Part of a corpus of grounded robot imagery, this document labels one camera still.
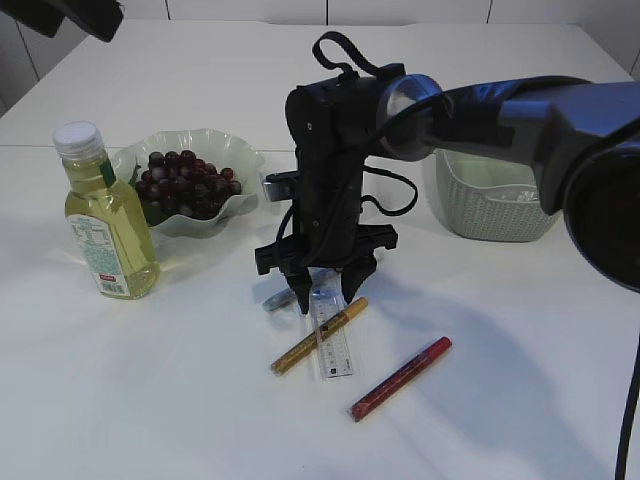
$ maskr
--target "white tile wall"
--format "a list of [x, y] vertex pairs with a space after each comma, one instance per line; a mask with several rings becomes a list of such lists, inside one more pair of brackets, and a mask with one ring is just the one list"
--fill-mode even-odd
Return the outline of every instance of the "white tile wall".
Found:
[[40, 78], [49, 73], [87, 36], [83, 30], [68, 19], [62, 22], [54, 38], [45, 37], [24, 25], [19, 25], [19, 27]]
[[329, 25], [484, 23], [491, 0], [329, 0]]
[[124, 18], [167, 20], [164, 0], [119, 0], [124, 7]]
[[[168, 19], [164, 0], [120, 0], [120, 3], [124, 8], [125, 18]], [[68, 19], [62, 22], [54, 38], [45, 37], [23, 25], [20, 25], [20, 30], [40, 78], [49, 73], [87, 36]]]
[[494, 0], [492, 23], [580, 25], [629, 71], [640, 48], [638, 0]]
[[324, 25], [325, 0], [169, 0], [172, 20], [260, 20]]
[[16, 22], [0, 13], [0, 98], [11, 107], [37, 82]]

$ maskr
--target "green basket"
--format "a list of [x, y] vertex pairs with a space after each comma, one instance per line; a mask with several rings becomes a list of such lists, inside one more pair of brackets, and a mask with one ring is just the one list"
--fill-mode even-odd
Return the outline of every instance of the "green basket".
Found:
[[436, 176], [447, 226], [463, 237], [531, 242], [557, 220], [540, 208], [526, 165], [438, 150]]

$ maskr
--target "yellow liquid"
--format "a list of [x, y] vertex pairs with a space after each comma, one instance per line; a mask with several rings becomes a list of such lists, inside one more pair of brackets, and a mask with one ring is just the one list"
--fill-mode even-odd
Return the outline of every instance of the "yellow liquid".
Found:
[[109, 225], [130, 295], [101, 293], [122, 299], [145, 295], [156, 282], [160, 266], [137, 193], [120, 180], [111, 184], [113, 170], [106, 152], [95, 159], [63, 160], [62, 164], [71, 182], [65, 216], [87, 215]]

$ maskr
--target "bunch of grapes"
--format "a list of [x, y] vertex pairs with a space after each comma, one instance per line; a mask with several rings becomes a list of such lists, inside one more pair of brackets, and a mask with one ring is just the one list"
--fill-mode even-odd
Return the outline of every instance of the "bunch of grapes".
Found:
[[149, 169], [135, 185], [140, 200], [165, 215], [198, 220], [215, 217], [222, 204], [242, 191], [230, 168], [218, 172], [191, 150], [149, 154]]

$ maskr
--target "red marker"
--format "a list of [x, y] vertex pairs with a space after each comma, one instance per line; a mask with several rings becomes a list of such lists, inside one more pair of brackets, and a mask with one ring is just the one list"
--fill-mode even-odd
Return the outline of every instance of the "red marker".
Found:
[[382, 402], [404, 387], [429, 365], [435, 362], [438, 357], [451, 348], [451, 345], [451, 340], [447, 337], [442, 337], [436, 343], [427, 347], [405, 363], [399, 370], [367, 393], [358, 402], [356, 402], [353, 407], [351, 407], [351, 416], [353, 419], [356, 422], [359, 422], [369, 415]]

